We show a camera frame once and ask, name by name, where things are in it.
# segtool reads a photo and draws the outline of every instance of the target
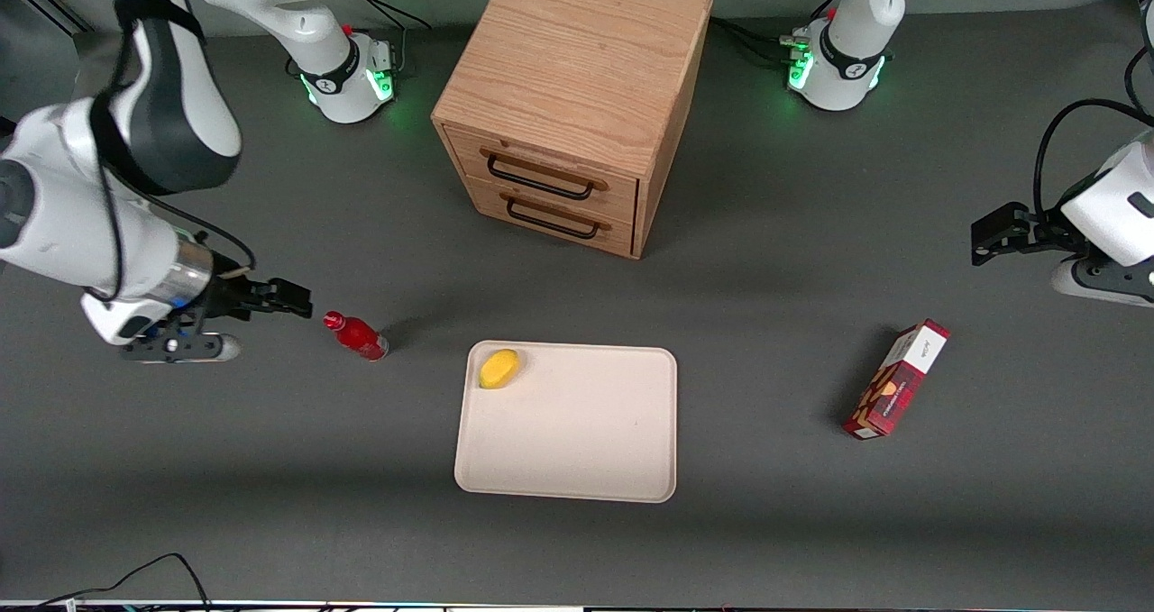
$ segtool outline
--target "wooden cabinet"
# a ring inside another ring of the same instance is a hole
[[[433,124],[477,209],[639,259],[713,0],[489,0]]]

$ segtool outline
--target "bottle cap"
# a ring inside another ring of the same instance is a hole
[[[331,330],[340,330],[345,327],[345,315],[337,311],[329,311],[324,313],[324,324]]]

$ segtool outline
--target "cabinet top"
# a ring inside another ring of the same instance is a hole
[[[433,118],[644,177],[713,0],[489,0]]]

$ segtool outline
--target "white tray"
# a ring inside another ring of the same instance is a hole
[[[478,373],[512,349],[501,389]],[[677,487],[677,360],[665,349],[479,342],[469,351],[457,484],[473,493],[660,503]]]

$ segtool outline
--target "green led light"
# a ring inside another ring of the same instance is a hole
[[[365,69],[365,77],[368,79],[369,85],[373,87],[373,91],[376,92],[376,97],[382,103],[392,98],[392,74]]]
[[[809,70],[814,68],[814,54],[805,52],[805,54],[794,62],[792,69],[789,69],[789,85],[794,89],[801,89],[805,87],[805,81],[809,80]]]
[[[316,96],[313,96],[313,87],[308,85],[308,81],[305,80],[305,75],[304,74],[301,74],[301,76],[300,76],[300,82],[301,82],[301,84],[305,85],[305,91],[308,92],[308,102],[312,103],[312,104],[314,104],[314,105],[316,105]]]
[[[869,81],[869,88],[870,89],[874,89],[875,87],[877,87],[877,80],[882,75],[882,67],[883,66],[885,66],[885,55],[882,55],[882,59],[877,61],[877,70],[874,72],[874,80]]]

